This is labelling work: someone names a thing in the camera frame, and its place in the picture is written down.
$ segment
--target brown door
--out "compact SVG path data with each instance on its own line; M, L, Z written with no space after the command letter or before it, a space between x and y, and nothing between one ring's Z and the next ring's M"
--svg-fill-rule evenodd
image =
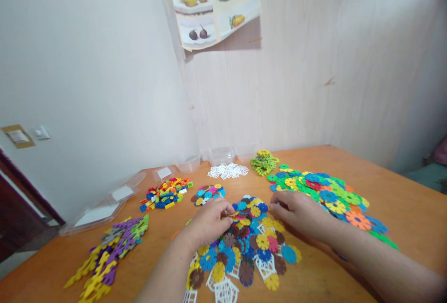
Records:
M0 262L48 229L42 218L0 175Z

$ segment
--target finger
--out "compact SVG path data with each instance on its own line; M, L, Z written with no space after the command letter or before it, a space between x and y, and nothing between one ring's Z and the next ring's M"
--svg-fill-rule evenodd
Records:
M290 211L284 209L281 205L276 203L271 203L269 208L283 221L288 222L289 224L291 223L293 214Z
M276 204L278 202L281 202L286 205L289 205L291 196L292 196L291 191L278 191L273 194L273 196L270 199L270 203Z

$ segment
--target flower-shaped plastic piece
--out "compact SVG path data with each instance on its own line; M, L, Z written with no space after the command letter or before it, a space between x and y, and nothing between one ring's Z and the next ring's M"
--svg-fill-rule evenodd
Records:
M202 282L205 278L205 273L201 268L195 269L191 272L190 275L190 286L193 290L197 290L202 285Z
M346 212L346 206L340 201L336 201L334 203L326 203L326 206L330 211L334 213L342 214Z
M262 261L269 262L270 259L271 259L271 252L268 249L266 249L266 250L258 249L257 250L257 256Z
M328 190L321 190L320 197L326 203L334 203L339 200L339 198L337 197L336 194L334 194L332 191L328 191Z
M253 205L250 209L250 215L257 218L261 215L261 210L256 205Z
M373 217L370 217L370 216L365 216L365 217L371 223L371 229L374 232L382 233L382 234L387 234L388 233L388 227L386 227L385 224L382 223L380 220L378 220L376 218L373 218Z
M239 280L245 287L253 284L254 269L247 261L242 261L239 267Z
M279 231L276 231L276 240L277 240L278 244L280 244L280 245L285 243L284 235Z
M195 205L196 205L196 206L201 206L202 203L203 203L203 198L198 198L197 201L196 201L196 203L195 203Z
M268 290L277 291L279 288L278 274L272 274L264 280L264 283Z
M300 263L303 259L303 256L301 255L301 251L298 249L298 247L294 245L290 245L290 248L295 251L295 254L297 255L297 262Z
M270 243L266 236L257 236L256 243L257 243L257 246L262 250L269 249Z
M369 202L368 202L368 200L367 200L366 198L363 198L363 197L362 197L362 204L363 204L365 207L369 208Z
M222 262L217 262L211 273L215 283L221 282L225 277L225 265Z
M204 271L211 271L217 262L217 253L215 249L210 249L207 254L199 260L200 266Z
M287 265L282 257L273 254L273 258L275 260L275 269L278 275L284 275L287 271Z
M284 246L281 249L281 254L283 255L284 260L286 260L288 263L297 262L297 255L292 247Z
M277 178L286 178L287 177L287 173L285 173L285 172L278 172L278 173L276 173L276 177Z
M394 249L399 249L399 247L397 247L397 245L387 236L381 234L381 233L377 233L374 231L369 231L368 232L370 235L376 237L377 239L383 241L385 244L390 245L391 247L393 247Z
M320 195L315 190L309 190L307 191L306 195L308 195L311 199L313 199L315 202L320 202Z
M236 246L233 247L232 250L234 252L236 263L239 263L239 261L241 261L241 251Z
M267 240L269 241L269 251L272 253L276 253L279 250L279 244L275 237L268 236Z
M262 213L265 213L269 210L269 207L265 203L259 203L257 207L259 208L259 210L261 210Z
M225 243L225 246L229 248L233 248L234 244L236 243L234 235L230 232L225 234L225 236L223 237L223 241Z
M200 256L203 256L203 255L205 255L206 253L208 253L209 250L210 250L210 247L209 247L209 246L202 246L202 247L200 247L200 248L197 250L197 253L198 253Z
M239 211L245 210L246 208L247 208L247 203L245 203L245 202L239 202L239 203L237 204L237 209L238 209Z
M371 230L371 223L362 214L353 211L348 211L346 212L346 219L348 220L348 222L350 222L355 227L358 227L359 229L362 229L364 231Z

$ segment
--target blue flower piece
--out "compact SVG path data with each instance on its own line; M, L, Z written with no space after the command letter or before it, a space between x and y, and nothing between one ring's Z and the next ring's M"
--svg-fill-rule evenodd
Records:
M238 211L245 210L246 208L247 208L247 203L245 203L245 202L240 202L237 204Z
M271 252L268 249L266 249L266 250L258 249L257 256L259 257L259 259L261 259L261 261L269 262L271 259Z
M200 260L200 266L204 271L211 271L217 262L217 252L215 249L210 249Z
M374 232L381 233L381 234L387 234L388 233L388 227L385 226L384 223L382 223L380 220L373 218L371 216L365 216L369 222L371 223L371 229Z
M337 197L337 195L335 193L333 193L332 191L329 190L321 190L320 191L320 198L328 203L335 203L336 201L339 200L339 198Z
M261 210L262 213L266 213L269 210L269 207L265 203L259 203L257 207L259 208L259 210Z
M286 178L287 174L285 172L278 172L276 173L277 178Z
M281 249L281 254L283 255L284 260L288 263L296 263L297 262L297 254L290 246L284 246Z

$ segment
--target brown flower piece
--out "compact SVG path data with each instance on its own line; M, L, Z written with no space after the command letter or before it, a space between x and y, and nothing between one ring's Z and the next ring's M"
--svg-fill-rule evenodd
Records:
M257 238L257 235L252 235L250 237L250 247L253 248L254 250L257 250L259 248L257 246L256 238Z
M236 243L236 239L232 233L227 233L223 238L223 242L225 243L226 247L233 248L234 244Z
M282 245L283 243L285 243L284 235L279 231L275 231L275 232L276 232L276 241L278 242L278 244Z
M241 266L239 268L239 280L241 283L249 287L253 284L254 271L251 265L248 262L241 262Z
M190 275L190 284L194 290L197 290L202 285L202 282L205 278L205 273L202 268L195 269L191 272Z
M233 226L233 227L234 227L233 235L237 239L237 237L239 237L239 227L237 227L237 226Z
M228 262L227 255L225 253L222 253L222 252L218 253L217 254L217 262L219 262L219 261L222 262L226 266L227 262Z
M287 271L287 266L284 259L276 254L273 254L273 258L275 259L275 269L277 274L284 275Z

